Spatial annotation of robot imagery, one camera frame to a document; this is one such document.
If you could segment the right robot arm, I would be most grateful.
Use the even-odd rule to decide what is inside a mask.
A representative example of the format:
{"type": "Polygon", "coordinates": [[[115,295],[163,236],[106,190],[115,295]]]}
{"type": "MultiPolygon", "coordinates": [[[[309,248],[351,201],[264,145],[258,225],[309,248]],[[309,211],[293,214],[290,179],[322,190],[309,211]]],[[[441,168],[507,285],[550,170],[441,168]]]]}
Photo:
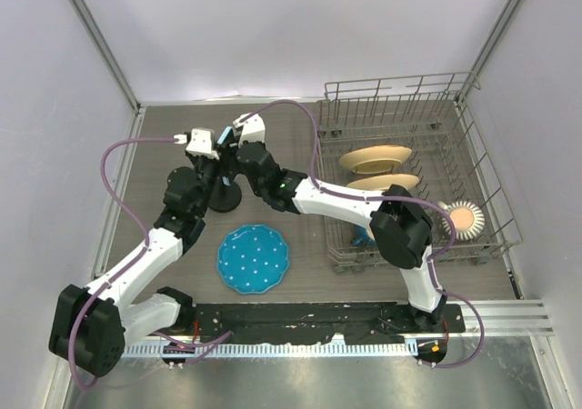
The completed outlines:
{"type": "Polygon", "coordinates": [[[282,168],[260,142],[236,149],[239,173],[255,196],[279,212],[322,215],[369,229],[381,257],[405,281],[410,318],[423,332],[444,321],[447,295],[437,282],[433,260],[433,224],[425,209],[402,186],[363,191],[333,185],[282,168]]]}

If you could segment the black phone stand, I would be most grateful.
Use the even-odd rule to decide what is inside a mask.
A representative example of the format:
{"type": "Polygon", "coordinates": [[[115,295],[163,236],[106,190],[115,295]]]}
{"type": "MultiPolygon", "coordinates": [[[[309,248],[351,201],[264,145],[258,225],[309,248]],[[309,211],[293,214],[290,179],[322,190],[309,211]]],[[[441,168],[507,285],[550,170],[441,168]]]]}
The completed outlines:
{"type": "Polygon", "coordinates": [[[217,213],[229,213],[237,209],[242,200],[242,191],[236,177],[239,167],[234,147],[227,147],[220,155],[219,176],[216,179],[208,207],[217,213]]]}

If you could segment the phone with light blue case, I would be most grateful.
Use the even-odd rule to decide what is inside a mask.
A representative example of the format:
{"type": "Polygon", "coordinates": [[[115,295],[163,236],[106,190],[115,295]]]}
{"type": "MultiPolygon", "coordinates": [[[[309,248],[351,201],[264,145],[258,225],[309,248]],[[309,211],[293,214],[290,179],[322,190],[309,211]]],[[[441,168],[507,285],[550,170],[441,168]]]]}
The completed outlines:
{"type": "Polygon", "coordinates": [[[233,133],[233,128],[231,126],[227,126],[219,138],[216,140],[217,145],[224,145],[229,141],[231,134],[233,133]]]}

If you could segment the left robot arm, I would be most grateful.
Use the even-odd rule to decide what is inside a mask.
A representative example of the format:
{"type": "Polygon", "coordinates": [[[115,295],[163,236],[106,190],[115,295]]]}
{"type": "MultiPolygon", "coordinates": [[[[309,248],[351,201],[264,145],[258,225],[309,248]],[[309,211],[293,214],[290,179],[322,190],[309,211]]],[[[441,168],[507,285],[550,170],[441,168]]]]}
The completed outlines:
{"type": "Polygon", "coordinates": [[[135,302],[162,270],[194,246],[206,225],[220,162],[206,156],[190,160],[191,166],[168,176],[164,210],[144,241],[103,276],[84,287],[70,284],[58,296],[48,349],[71,369],[103,377],[127,346],[160,329],[182,335],[192,328],[187,294],[165,287],[135,302]]]}

